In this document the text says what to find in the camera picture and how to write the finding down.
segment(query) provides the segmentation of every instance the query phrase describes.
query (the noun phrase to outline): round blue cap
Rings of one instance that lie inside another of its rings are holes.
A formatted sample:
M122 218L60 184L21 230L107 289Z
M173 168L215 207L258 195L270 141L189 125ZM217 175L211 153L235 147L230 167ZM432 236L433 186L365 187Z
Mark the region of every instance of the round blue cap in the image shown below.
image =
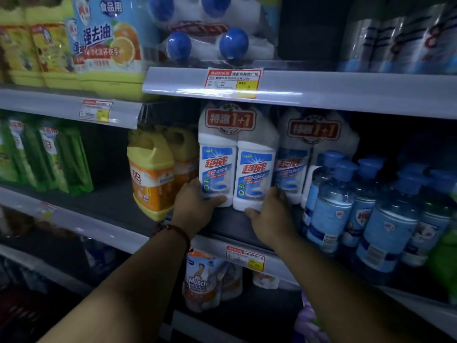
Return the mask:
M384 164L384 162L387 161L387 158L384 157L384 156L379 156L379 155L376 155L376 154L370 154L370 155L367 155L365 157L365 159L376 159L376 160L379 160L382 162L382 164Z
M188 34L173 32L168 37L167 51L174 60L185 60L191 56L192 43Z
M419 194L420 187L428 184L428 177L423 174L401 170L397 172L398 180L395 189L408 195Z
M221 18L230 7L232 0L202 0L202 7L211 18Z
M422 164L420 162L411 162L410 164L406 164L405 166L403 166L401 170L424 174L424 170L427 167L429 167L428 164Z
M448 195L457 183L457 176L452 171L431 170L432 176L430 186L436 191Z
M356 164L347 160L339 160L336 164L333 177L343 182L350 182L354 171L358 168Z
M359 159L359 170L357 173L363 178L373 179L383 167L384 162L380 159Z
M149 9L154 17L160 21L169 21L173 18L173 0L149 0Z
M323 153L323 165L329 168L335 168L339 160L345 157L344 154L334 151L327 150Z
M242 29L233 28L221 36L219 51L223 57L231 60L242 59L246 55L249 48L249 38Z

